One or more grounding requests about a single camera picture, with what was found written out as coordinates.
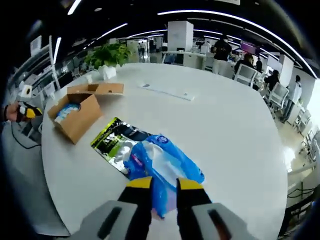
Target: potted plant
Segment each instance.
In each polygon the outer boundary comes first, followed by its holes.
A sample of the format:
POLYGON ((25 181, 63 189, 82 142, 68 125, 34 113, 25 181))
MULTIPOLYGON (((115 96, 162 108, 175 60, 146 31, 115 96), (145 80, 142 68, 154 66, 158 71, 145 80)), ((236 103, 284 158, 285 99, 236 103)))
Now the potted plant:
POLYGON ((122 67, 127 62, 129 55, 131 55, 131 52, 123 44, 105 44, 88 52, 84 61, 88 66, 92 65, 97 69, 103 80, 106 81, 117 74, 116 66, 120 65, 122 67))

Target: ceiling light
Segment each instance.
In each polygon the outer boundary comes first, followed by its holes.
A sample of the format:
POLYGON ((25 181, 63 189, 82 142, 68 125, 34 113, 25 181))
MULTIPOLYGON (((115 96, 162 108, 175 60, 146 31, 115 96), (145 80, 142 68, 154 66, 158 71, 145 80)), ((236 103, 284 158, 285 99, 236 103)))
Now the ceiling light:
POLYGON ((222 35, 221 32, 193 29, 193 31, 222 35))
POLYGON ((143 35, 143 34, 152 34, 152 33, 157 33, 157 32, 164 32, 164 31, 168 31, 168 29, 155 30, 155 31, 146 31, 146 32, 142 32, 142 33, 138 33, 138 34, 135 34, 135 35, 128 36, 127 39, 135 37, 135 36, 143 35))
POLYGON ((163 36, 163 34, 150 35, 150 36, 147 36, 147 38, 160 37, 160 36, 163 36))
POLYGON ((264 51, 265 53, 269 54, 270 56, 272 56, 272 57, 273 57, 274 59, 276 59, 277 61, 279 61, 279 58, 276 57, 275 55, 273 55, 271 52, 268 52, 268 51, 264 50, 262 47, 260 47, 260 49, 261 49, 262 51, 264 51))
POLYGON ((233 42, 233 41, 228 41, 228 43, 229 43, 229 44, 236 45, 236 46, 239 46, 239 47, 241 46, 239 43, 236 43, 236 42, 233 42))
POLYGON ((263 55, 262 53, 260 53, 260 56, 265 58, 265 59, 268 59, 268 57, 266 55, 263 55))
POLYGON ((231 35, 227 35, 229 38, 232 38, 232 39, 237 39, 239 41, 242 41, 242 39, 238 38, 238 37, 235 37, 235 36, 231 36, 231 35))
POLYGON ((56 61, 57 61, 57 55, 58 55, 58 51, 59 51, 60 42, 61 42, 61 37, 58 37, 58 39, 56 40, 56 44, 55 44, 53 64, 56 64, 56 61))
POLYGON ((115 27, 114 29, 111 29, 110 31, 107 31, 106 33, 104 33, 103 35, 101 35, 100 37, 98 37, 97 40, 99 40, 100 38, 103 38, 104 36, 108 35, 109 33, 112 33, 113 31, 115 31, 115 30, 117 30, 117 29, 119 29, 119 28, 122 28, 122 27, 124 27, 124 26, 126 26, 126 25, 128 25, 128 23, 124 23, 124 24, 122 24, 122 25, 120 25, 120 26, 115 27))
POLYGON ((90 42, 87 47, 89 47, 90 45, 92 45, 95 41, 90 42))
POLYGON ((188 20, 204 20, 204 21, 210 21, 210 20, 207 19, 207 18, 198 18, 198 17, 188 17, 187 19, 188 19, 188 20))
POLYGON ((218 37, 214 37, 214 36, 207 36, 207 35, 204 35, 205 38, 208 38, 208 39, 216 39, 216 40, 220 40, 220 38, 218 37))
POLYGON ((75 0, 74 3, 72 4, 70 10, 68 11, 68 15, 71 15, 75 12, 76 8, 78 7, 79 3, 81 0, 75 0))
POLYGON ((243 29, 242 26, 238 26, 238 25, 232 24, 232 23, 230 23, 230 22, 219 21, 219 20, 214 20, 214 19, 211 19, 210 21, 212 21, 212 22, 217 22, 217 23, 222 23, 222 24, 228 24, 228 25, 234 26, 234 27, 236 27, 236 28, 243 29))
POLYGON ((224 17, 228 17, 228 18, 232 18, 232 19, 236 19, 242 22, 245 22, 247 24, 250 24, 252 26, 255 26, 263 31, 265 31, 266 33, 270 34, 271 36, 273 36, 274 38, 278 39, 280 42, 282 42, 284 45, 286 45, 291 51, 293 51, 295 53, 295 55, 298 56, 298 58, 301 59, 301 61, 306 65, 306 67, 310 70, 310 72, 313 74, 313 76, 317 79, 317 75, 316 73, 313 71, 313 69, 311 68, 311 66, 307 63, 307 61, 291 46, 289 45, 289 43, 287 43, 285 40, 283 40, 281 37, 279 37, 278 35, 274 34, 272 31, 269 31, 268 29, 266 29, 263 26, 260 26, 252 21, 249 21, 245 18, 239 17, 239 16, 234 16, 231 14, 227 14, 227 13, 223 13, 223 12, 218 12, 218 11, 208 11, 208 10, 175 10, 175 11, 165 11, 165 12, 159 12, 158 15, 166 15, 166 14, 179 14, 179 13, 203 13, 203 14, 215 14, 215 15, 219 15, 219 16, 224 16, 224 17))

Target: box flap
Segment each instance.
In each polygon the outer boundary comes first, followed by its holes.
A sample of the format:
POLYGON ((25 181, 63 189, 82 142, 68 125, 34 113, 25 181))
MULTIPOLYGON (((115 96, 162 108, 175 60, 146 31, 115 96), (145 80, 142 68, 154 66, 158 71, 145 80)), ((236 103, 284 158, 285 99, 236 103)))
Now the box flap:
POLYGON ((101 83, 98 85, 94 94, 122 94, 124 92, 124 85, 122 83, 101 83))
POLYGON ((88 91, 89 84, 80 84, 76 86, 69 86, 66 89, 67 94, 76 94, 76 93, 83 93, 88 91))
POLYGON ((81 84, 67 88, 67 94, 122 94, 124 85, 122 83, 97 83, 97 84, 81 84))

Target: office desk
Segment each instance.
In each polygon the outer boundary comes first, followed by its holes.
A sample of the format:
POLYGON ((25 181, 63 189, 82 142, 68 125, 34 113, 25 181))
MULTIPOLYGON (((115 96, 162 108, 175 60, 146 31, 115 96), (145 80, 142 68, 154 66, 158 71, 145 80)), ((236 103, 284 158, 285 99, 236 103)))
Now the office desk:
MULTIPOLYGON (((70 85, 84 83, 83 77, 70 85)), ((98 99, 104 117, 76 145, 59 133, 45 108, 42 159, 54 205, 71 234, 85 216, 116 200, 128 179, 107 163, 90 142, 114 117, 150 133, 162 133, 203 171, 203 187, 248 224, 259 239, 274 240, 287 202, 287 169, 282 143, 268 107, 251 88, 211 72, 169 64, 130 63, 112 81, 124 83, 124 96, 98 99), (137 86, 179 89, 186 101, 137 86)), ((66 94, 66 87, 56 98, 66 94)), ((177 211, 153 219, 148 239, 180 239, 177 211)))
POLYGON ((162 63, 165 63, 165 59, 167 54, 183 54, 183 66, 189 67, 193 69, 205 69, 206 55, 198 52, 190 52, 190 51, 162 51, 163 59, 162 63))

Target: white plant pot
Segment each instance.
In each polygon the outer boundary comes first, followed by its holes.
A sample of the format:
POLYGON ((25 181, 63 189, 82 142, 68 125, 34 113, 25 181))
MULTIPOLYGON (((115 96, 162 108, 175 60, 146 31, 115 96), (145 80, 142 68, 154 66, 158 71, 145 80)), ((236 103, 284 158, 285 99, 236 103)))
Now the white plant pot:
POLYGON ((98 68, 98 71, 105 82, 117 75, 116 68, 113 66, 103 65, 98 68))

